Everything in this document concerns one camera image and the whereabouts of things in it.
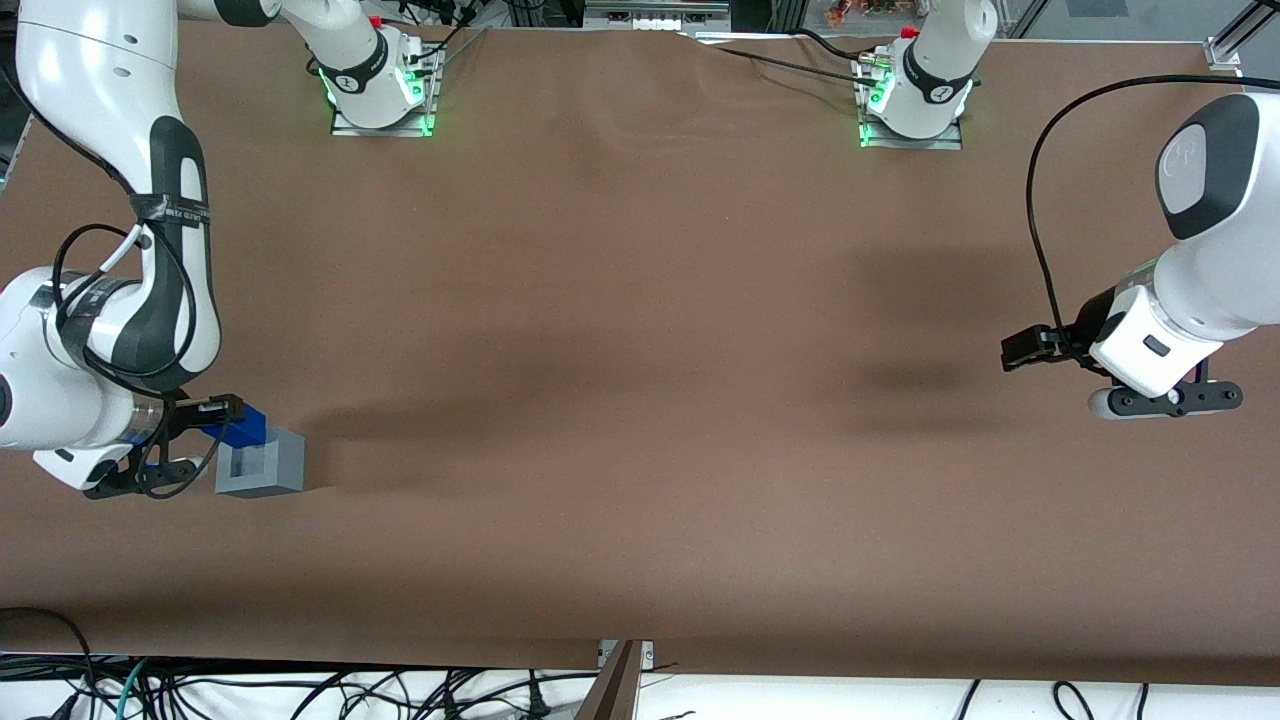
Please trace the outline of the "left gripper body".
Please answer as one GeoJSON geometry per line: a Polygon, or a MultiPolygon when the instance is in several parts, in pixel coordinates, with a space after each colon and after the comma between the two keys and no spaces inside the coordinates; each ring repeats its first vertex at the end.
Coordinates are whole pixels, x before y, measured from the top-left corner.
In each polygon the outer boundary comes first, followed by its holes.
{"type": "Polygon", "coordinates": [[[1146,397],[1166,395],[1226,333],[1228,315],[1210,296],[1160,295],[1156,283],[1116,284],[1075,318],[1075,341],[1092,364],[1146,397]]]}

